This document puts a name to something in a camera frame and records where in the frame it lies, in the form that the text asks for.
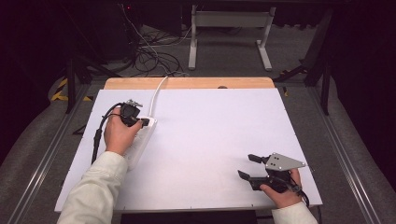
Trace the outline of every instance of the wooden table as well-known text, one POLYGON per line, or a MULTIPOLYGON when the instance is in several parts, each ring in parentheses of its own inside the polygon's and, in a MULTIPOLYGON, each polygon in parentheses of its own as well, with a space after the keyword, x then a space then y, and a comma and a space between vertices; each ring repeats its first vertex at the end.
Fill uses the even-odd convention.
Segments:
MULTIPOLYGON (((105 90, 155 90, 162 77, 113 77, 105 90)), ((274 88, 269 77, 169 77, 161 89, 274 88)))

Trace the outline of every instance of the table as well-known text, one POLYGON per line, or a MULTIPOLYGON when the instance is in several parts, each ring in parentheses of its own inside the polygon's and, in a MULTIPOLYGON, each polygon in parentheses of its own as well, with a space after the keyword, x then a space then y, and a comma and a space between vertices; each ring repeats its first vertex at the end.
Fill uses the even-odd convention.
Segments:
MULTIPOLYGON (((55 211, 62 210, 68 191, 91 165, 92 138, 104 111, 130 96, 146 105, 160 81, 160 77, 107 81, 55 211)), ((143 106, 141 115, 147 111, 143 106)), ((268 197, 238 176, 238 169, 265 176, 263 165, 249 161, 248 154, 277 152, 307 163, 268 77, 169 77, 158 92, 153 117, 157 127, 136 168, 125 178, 116 212, 274 208, 268 197)), ((102 142, 99 154, 104 147, 102 142)), ((309 168, 301 168, 300 173, 311 204, 322 204, 309 168)))
POLYGON ((270 33, 275 8, 268 12, 227 12, 227 11, 197 11, 197 6, 192 6, 191 11, 191 44, 189 69, 195 69, 197 54, 196 27, 263 27, 262 38, 257 40, 257 47, 262 57, 262 64, 266 71, 272 71, 272 65, 265 49, 265 43, 270 33))

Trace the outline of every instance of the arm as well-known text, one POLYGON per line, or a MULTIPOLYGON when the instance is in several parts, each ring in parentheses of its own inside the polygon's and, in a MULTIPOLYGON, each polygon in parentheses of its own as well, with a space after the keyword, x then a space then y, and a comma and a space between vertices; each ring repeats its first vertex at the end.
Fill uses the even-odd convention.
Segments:
MULTIPOLYGON (((297 169, 290 170, 290 176, 297 185, 301 186, 300 173, 297 169)), ((278 193, 267 185, 261 185, 260 188, 269 198, 274 201, 276 207, 278 208, 272 211, 275 223, 318 223, 309 209, 305 206, 302 197, 297 195, 297 193, 292 192, 291 190, 278 193)))
MULTIPOLYGON (((115 108, 113 114, 119 114, 115 108)), ((141 129, 138 121, 127 127, 119 116, 110 116, 105 129, 104 152, 70 191, 58 223, 110 223, 123 183, 127 163, 122 157, 141 129)))

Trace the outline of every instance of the white stand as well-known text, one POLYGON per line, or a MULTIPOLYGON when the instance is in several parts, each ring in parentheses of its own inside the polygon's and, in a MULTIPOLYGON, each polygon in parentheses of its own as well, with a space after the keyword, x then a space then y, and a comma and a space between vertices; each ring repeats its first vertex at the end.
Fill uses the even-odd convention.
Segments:
POLYGON ((197 54, 197 26, 211 27, 264 27, 262 40, 257 41, 257 45, 262 56, 262 63, 266 71, 271 71, 272 66, 265 50, 265 43, 270 33, 271 24, 275 16, 275 7, 271 7, 269 12, 227 12, 227 11, 196 11, 196 6, 192 6, 191 11, 191 45, 189 69, 195 69, 197 54))

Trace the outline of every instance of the white cable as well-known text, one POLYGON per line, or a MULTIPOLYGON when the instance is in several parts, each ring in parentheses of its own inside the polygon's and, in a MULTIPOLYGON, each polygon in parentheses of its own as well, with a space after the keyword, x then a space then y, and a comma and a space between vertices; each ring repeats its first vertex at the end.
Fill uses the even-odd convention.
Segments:
POLYGON ((189 77, 189 76, 190 76, 190 74, 188 74, 188 73, 185 73, 185 72, 179 72, 179 71, 173 71, 173 72, 171 72, 171 71, 168 71, 168 69, 167 69, 167 68, 165 68, 165 67, 164 67, 164 66, 162 66, 162 65, 160 65, 160 67, 162 67, 162 68, 163 68, 163 70, 165 70, 165 74, 164 74, 164 76, 168 76, 168 75, 175 76, 175 73, 177 73, 177 74, 180 74, 181 76, 187 76, 187 77, 189 77))
POLYGON ((152 96, 151 99, 151 105, 149 107, 149 112, 148 112, 148 116, 151 118, 151 113, 152 113, 152 107, 154 105, 154 101, 155 101, 155 97, 157 96, 157 92, 160 89, 161 85, 163 84, 163 82, 167 79, 168 77, 164 77, 163 80, 160 82, 160 84, 157 87, 157 90, 155 90, 154 95, 152 96))

